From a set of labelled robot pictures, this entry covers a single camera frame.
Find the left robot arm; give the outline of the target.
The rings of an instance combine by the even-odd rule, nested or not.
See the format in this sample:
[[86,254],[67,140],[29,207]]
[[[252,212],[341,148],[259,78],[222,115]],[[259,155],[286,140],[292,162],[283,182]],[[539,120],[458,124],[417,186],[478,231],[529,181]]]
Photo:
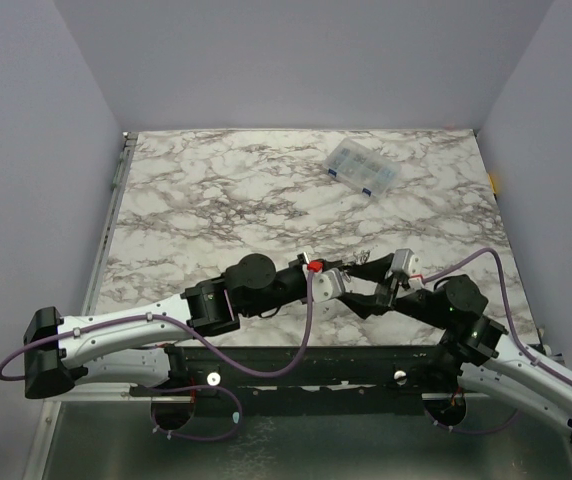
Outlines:
[[279,270],[253,253],[220,276],[152,304],[95,316],[41,308],[23,338],[24,395],[46,399],[88,383],[134,383],[176,394],[186,385],[186,369],[143,348],[223,335],[238,330],[242,318],[297,301],[335,299],[345,291],[343,267],[300,255]]

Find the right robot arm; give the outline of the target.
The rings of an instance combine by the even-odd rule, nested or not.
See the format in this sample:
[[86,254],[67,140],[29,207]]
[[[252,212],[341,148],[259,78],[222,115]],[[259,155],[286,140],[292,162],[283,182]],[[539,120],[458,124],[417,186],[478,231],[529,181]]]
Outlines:
[[513,319],[499,323],[485,313],[487,298],[460,270],[465,258],[423,276],[419,259],[401,249],[341,272],[372,282],[373,294],[344,293],[341,301],[362,319],[397,312],[442,331],[427,383],[447,391],[457,384],[538,414],[568,435],[572,446],[572,370],[522,342]]

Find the large metal keyring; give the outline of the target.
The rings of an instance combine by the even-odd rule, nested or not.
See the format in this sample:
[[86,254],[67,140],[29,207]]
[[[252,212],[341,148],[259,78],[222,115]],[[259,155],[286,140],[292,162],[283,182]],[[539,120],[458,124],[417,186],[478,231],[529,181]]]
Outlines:
[[339,269],[351,275],[352,271],[368,262],[370,250],[353,251],[348,257],[340,261]]

